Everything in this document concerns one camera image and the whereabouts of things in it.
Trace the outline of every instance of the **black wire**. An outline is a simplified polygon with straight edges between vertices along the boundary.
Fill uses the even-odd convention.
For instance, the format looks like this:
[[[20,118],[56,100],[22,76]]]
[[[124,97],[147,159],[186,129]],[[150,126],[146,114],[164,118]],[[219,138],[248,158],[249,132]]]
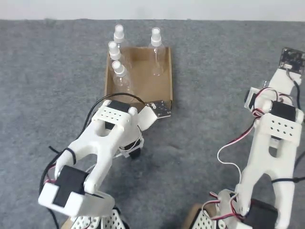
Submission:
[[[95,107],[96,107],[100,102],[102,102],[103,100],[108,99],[108,98],[113,97],[113,96],[118,96],[118,95],[126,95],[126,96],[133,97],[133,98],[137,99],[140,103],[142,103],[144,106],[146,105],[145,102],[144,102],[141,98],[139,98],[139,97],[137,97],[137,96],[135,96],[135,95],[133,95],[133,94],[129,94],[129,93],[114,93],[114,94],[106,95],[106,96],[104,96],[103,98],[97,100],[97,101],[94,103],[94,105],[91,107],[91,109],[90,109],[90,111],[89,111],[89,113],[88,113],[88,115],[87,115],[87,117],[86,117],[84,126],[82,127],[81,132],[78,134],[78,136],[77,136],[76,139],[78,139],[78,138],[81,136],[81,134],[84,132],[84,130],[86,129],[87,124],[88,124],[88,121],[89,121],[89,118],[90,118],[90,116],[91,116],[91,113],[92,113],[92,111],[95,109]]]
[[[300,104],[300,86],[296,83],[296,81],[293,80],[293,82],[296,87],[296,105],[299,110],[302,110],[301,104]]]
[[[56,216],[55,216],[55,213],[54,211],[52,211],[51,209],[47,208],[47,210],[50,212],[50,214],[52,215],[52,218],[53,218],[53,221],[55,223],[55,227],[56,229],[59,229],[59,224],[58,224],[58,221],[56,219]]]
[[[304,156],[305,156],[305,151],[301,153],[300,156],[295,160],[295,168],[298,166],[298,164],[301,162]]]
[[[299,183],[302,180],[305,180],[305,177],[279,178],[279,179],[272,180],[271,183],[273,184],[275,182],[282,182],[282,181],[290,181],[290,182],[294,182],[294,183]]]
[[[286,68],[286,75],[294,83],[294,85],[296,87],[296,105],[299,110],[302,110],[301,104],[300,104],[300,93],[301,93],[300,86],[297,84],[297,82],[293,78],[291,78],[288,68]]]
[[[40,178],[40,183],[39,183],[39,194],[41,193],[42,191],[42,188],[43,188],[43,181],[44,181],[44,178],[46,177],[49,169],[53,166],[53,164],[55,163],[55,161],[62,155],[63,152],[60,152],[58,153],[50,162],[49,164],[45,167],[43,173],[42,173],[42,176]],[[50,214],[52,215],[52,218],[54,220],[54,223],[55,223],[55,226],[56,226],[56,229],[59,229],[59,224],[57,222],[57,219],[56,219],[56,216],[54,214],[54,212],[47,208],[47,210],[50,212]]]

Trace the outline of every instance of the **gray carpet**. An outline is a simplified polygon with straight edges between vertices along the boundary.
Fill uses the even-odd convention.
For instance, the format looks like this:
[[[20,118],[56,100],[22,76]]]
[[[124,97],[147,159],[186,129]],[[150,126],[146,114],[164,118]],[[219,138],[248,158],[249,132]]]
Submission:
[[[39,206],[38,186],[102,96],[107,43],[117,21],[0,21],[0,228],[54,228]],[[219,147],[251,122],[246,90],[274,74],[283,47],[305,51],[305,23],[243,21],[121,21],[138,46],[162,29],[173,50],[173,115],[144,133],[137,160],[118,158],[102,184],[133,229],[179,228],[208,192],[234,188],[234,167],[218,163]],[[305,107],[305,87],[301,105]],[[242,168],[252,138],[224,151]],[[302,143],[299,153],[304,150]],[[87,168],[94,157],[80,162]],[[305,161],[296,176],[305,176]],[[292,229],[304,228],[305,182],[296,185]],[[270,179],[254,197],[273,203]],[[57,214],[60,223],[66,217]]]

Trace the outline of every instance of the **perforated metal plate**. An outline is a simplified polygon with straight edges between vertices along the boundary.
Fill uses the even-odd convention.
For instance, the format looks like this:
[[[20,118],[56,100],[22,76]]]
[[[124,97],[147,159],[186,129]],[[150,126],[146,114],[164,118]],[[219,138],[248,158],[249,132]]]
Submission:
[[[192,229],[225,229],[225,223],[222,220],[210,220],[200,210]]]
[[[112,215],[101,217],[77,217],[71,229],[97,229],[101,221],[102,229],[126,229],[117,210],[112,210]]]
[[[84,229],[84,228],[95,229],[98,227],[100,220],[101,220],[100,217],[87,217],[87,216],[77,217],[71,229]]]
[[[125,229],[125,226],[120,218],[117,210],[112,210],[112,215],[102,219],[103,229]]]

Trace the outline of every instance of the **wire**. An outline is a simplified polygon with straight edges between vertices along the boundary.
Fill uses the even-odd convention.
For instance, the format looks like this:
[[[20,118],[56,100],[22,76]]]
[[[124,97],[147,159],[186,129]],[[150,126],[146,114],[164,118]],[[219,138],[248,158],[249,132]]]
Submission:
[[[302,110],[301,104],[300,104],[300,86],[297,84],[297,82],[290,76],[289,69],[286,68],[286,75],[289,77],[289,79],[294,83],[296,87],[296,105],[299,110]]]
[[[281,98],[281,96],[288,98],[292,104],[294,103],[292,98],[289,95],[281,93],[281,94],[279,94],[279,97]]]
[[[221,152],[224,148],[226,148],[226,147],[228,147],[228,146],[231,146],[231,145],[233,145],[233,144],[239,142],[240,140],[242,140],[244,137],[246,137],[246,136],[251,132],[251,130],[253,129],[254,122],[256,121],[256,119],[257,119],[257,118],[255,118],[255,119],[253,120],[251,126],[250,126],[246,131],[244,131],[239,137],[235,138],[235,139],[232,140],[231,142],[229,142],[229,143],[227,143],[226,145],[224,145],[223,147],[221,147],[221,148],[218,150],[218,153],[217,153],[217,159],[218,159],[218,161],[219,161],[220,163],[222,163],[222,164],[224,164],[224,165],[233,165],[233,166],[235,166],[235,167],[237,168],[238,173],[239,173],[239,182],[238,182],[238,183],[240,183],[240,182],[241,182],[241,179],[242,179],[242,172],[241,172],[239,166],[238,166],[237,164],[233,163],[233,162],[224,162],[224,161],[222,161],[222,160],[219,158],[219,155],[220,155],[220,152]]]
[[[132,150],[133,148],[135,148],[135,146],[137,145],[138,141],[141,139],[141,129],[139,128],[139,126],[138,126],[138,129],[139,129],[139,137],[137,138],[137,140],[135,140],[135,142],[134,142],[134,144],[132,145],[132,147],[130,147],[129,149],[122,149],[122,148],[120,148],[121,151],[127,152],[127,151],[130,151],[130,150]]]
[[[59,229],[59,224],[58,224],[58,222],[57,222],[55,213],[54,213],[51,209],[49,209],[49,208],[47,208],[47,210],[49,211],[49,213],[51,214],[51,216],[52,216],[52,218],[53,218],[53,221],[54,221],[54,223],[55,223],[56,229]]]
[[[303,159],[304,156],[305,156],[305,151],[303,153],[301,153],[300,156],[295,160],[295,169],[298,166],[298,164],[301,162],[301,160]]]
[[[39,194],[41,193],[42,191],[42,188],[43,188],[43,183],[44,183],[44,178],[46,177],[46,174],[48,173],[49,169],[53,166],[53,164],[55,163],[55,161],[62,155],[64,151],[58,153],[49,163],[48,165],[45,167],[43,173],[42,173],[42,176],[40,178],[40,183],[39,183]],[[50,214],[52,215],[52,218],[53,218],[53,221],[54,221],[54,224],[56,226],[56,229],[59,229],[59,224],[57,222],[57,219],[56,219],[56,216],[54,214],[54,212],[47,208],[47,210],[50,212]]]
[[[86,226],[84,229],[88,229],[90,227],[90,224],[91,224],[91,217],[90,217],[90,222],[89,222],[89,225]]]
[[[118,95],[130,96],[130,97],[135,98],[136,100],[138,100],[138,101],[139,101],[140,103],[142,103],[144,106],[146,106],[146,103],[145,103],[141,98],[139,98],[139,97],[137,97],[137,96],[135,96],[135,95],[133,95],[133,94],[129,94],[129,93],[114,93],[114,94],[110,94],[110,95],[104,96],[103,98],[97,100],[97,101],[93,104],[93,106],[91,107],[91,109],[90,109],[90,111],[88,112],[88,115],[87,115],[87,117],[86,117],[85,123],[84,123],[84,125],[83,125],[83,127],[82,127],[82,129],[81,129],[81,132],[78,134],[78,136],[77,136],[76,139],[78,139],[78,138],[81,136],[81,134],[84,132],[84,130],[86,129],[87,124],[88,124],[88,121],[89,121],[89,118],[90,118],[90,116],[91,116],[91,113],[93,112],[93,110],[95,109],[95,107],[96,107],[100,102],[102,102],[103,100],[108,99],[108,98],[113,97],[113,96],[118,96]]]
[[[294,178],[279,178],[279,179],[274,179],[271,181],[271,183],[276,183],[276,182],[282,182],[282,181],[291,181],[294,183],[299,183],[300,181],[305,180],[305,177],[294,177]]]
[[[220,203],[220,200],[210,200],[210,201],[207,201],[205,202],[202,206],[201,206],[201,211],[203,213],[203,216],[206,216],[207,218],[209,218],[210,220],[220,220],[220,219],[225,219],[225,218],[228,218],[228,217],[232,217],[232,216],[235,216],[234,213],[229,213],[229,214],[226,214],[226,215],[223,215],[223,216],[214,216],[214,217],[210,217],[209,215],[207,215],[205,213],[205,210],[204,210],[204,207],[208,204],[219,204]]]
[[[263,89],[261,89],[257,94],[256,94],[256,97],[255,97],[255,100],[254,100],[254,103],[253,103],[253,109],[255,109],[255,101],[257,100],[258,96],[261,95],[264,91],[267,91],[267,90],[271,90],[273,92],[275,92],[276,94],[276,101],[278,101],[278,94],[277,94],[277,91],[275,89],[273,89],[272,87],[264,87]]]
[[[209,195],[214,198],[218,198],[218,195],[214,192],[210,192]]]

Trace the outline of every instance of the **clear plastic bottle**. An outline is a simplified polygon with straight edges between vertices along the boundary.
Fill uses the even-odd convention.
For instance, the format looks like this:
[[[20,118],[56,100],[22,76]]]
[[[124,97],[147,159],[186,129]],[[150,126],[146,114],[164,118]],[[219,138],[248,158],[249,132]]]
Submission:
[[[121,62],[119,61],[114,61],[112,63],[112,68],[115,72],[115,75],[113,76],[115,92],[116,93],[126,92],[133,94],[132,81],[129,72],[124,67],[124,65],[122,65]],[[122,98],[124,98],[123,100],[120,99],[122,102],[130,102],[131,100],[133,100],[133,98],[127,96],[124,97],[122,96]]]
[[[124,27],[120,24],[115,26],[113,40],[117,43],[121,53],[124,55],[126,61],[132,67],[131,53],[130,53],[130,44],[125,39]]]
[[[152,74],[159,76],[164,71],[165,64],[165,46],[162,44],[160,29],[152,29],[150,61],[152,63]]]
[[[122,65],[124,65],[128,71],[131,69],[130,63],[126,60],[125,56],[121,54],[120,49],[116,42],[111,41],[108,43],[109,55],[113,61],[120,61]]]

